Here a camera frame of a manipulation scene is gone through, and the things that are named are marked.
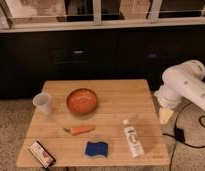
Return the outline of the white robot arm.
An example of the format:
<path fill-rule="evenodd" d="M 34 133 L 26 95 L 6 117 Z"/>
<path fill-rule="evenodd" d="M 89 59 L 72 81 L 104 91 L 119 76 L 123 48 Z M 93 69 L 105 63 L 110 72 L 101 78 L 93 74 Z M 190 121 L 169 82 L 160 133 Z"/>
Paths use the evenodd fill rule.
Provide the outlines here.
<path fill-rule="evenodd" d="M 167 68 L 162 74 L 163 84 L 154 93 L 160 104 L 159 121 L 167 124 L 182 98 L 205 111 L 205 66 L 198 60 L 189 60 Z"/>

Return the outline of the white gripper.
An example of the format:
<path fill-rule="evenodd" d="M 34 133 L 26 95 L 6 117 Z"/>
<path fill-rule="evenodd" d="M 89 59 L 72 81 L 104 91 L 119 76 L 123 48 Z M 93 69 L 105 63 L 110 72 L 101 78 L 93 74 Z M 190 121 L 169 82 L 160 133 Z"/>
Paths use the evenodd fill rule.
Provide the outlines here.
<path fill-rule="evenodd" d="M 159 109 L 159 121 L 161 124 L 167 124 L 173 115 L 174 108 L 181 102 L 181 96 L 173 89 L 162 85 L 155 93 L 158 103 L 163 107 Z"/>

